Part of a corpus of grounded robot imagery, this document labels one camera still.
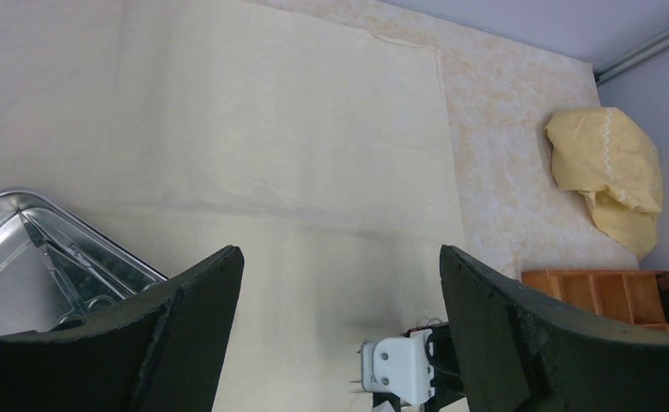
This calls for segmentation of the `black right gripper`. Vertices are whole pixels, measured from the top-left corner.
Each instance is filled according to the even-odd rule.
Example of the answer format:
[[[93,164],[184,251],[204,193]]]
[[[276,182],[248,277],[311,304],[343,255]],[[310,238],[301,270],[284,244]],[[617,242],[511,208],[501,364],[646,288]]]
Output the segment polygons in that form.
[[[394,395],[371,393],[373,411],[405,411],[407,409],[440,411],[465,398],[464,385],[454,351],[449,323],[432,321],[424,326],[407,330],[400,336],[409,336],[410,333],[417,330],[432,331],[429,342],[432,344],[433,354],[429,357],[429,361],[435,369],[435,377],[432,380],[435,395],[425,404],[414,406]]]

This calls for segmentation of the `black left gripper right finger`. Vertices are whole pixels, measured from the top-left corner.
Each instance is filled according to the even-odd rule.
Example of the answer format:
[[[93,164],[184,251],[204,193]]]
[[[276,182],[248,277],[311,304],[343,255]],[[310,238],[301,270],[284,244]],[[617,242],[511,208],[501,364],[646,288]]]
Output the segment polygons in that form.
[[[555,300],[452,245],[441,289],[472,411],[669,411],[669,333]]]

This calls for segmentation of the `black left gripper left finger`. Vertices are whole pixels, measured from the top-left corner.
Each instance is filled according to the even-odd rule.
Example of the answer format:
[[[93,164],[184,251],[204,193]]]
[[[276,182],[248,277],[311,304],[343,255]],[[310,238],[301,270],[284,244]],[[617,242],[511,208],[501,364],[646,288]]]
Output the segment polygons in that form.
[[[47,332],[0,336],[0,411],[210,411],[244,256],[183,273]]]

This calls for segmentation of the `steel instrument tray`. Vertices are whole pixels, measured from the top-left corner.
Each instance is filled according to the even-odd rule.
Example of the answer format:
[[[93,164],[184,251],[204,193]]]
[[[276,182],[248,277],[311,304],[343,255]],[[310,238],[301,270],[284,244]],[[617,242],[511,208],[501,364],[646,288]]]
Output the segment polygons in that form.
[[[50,198],[22,189],[0,192],[0,336],[72,326],[89,315],[59,322],[70,304],[23,228],[21,212],[58,243],[76,243],[92,263],[111,272],[134,295],[167,279]]]

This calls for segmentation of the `cream cloth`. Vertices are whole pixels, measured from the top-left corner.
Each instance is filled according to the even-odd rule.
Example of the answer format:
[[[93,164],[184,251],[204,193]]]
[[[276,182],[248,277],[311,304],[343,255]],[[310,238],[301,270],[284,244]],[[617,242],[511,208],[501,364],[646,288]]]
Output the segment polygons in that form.
[[[217,411],[370,410],[464,237],[439,52],[242,1],[0,1],[11,187],[167,276],[241,249]]]

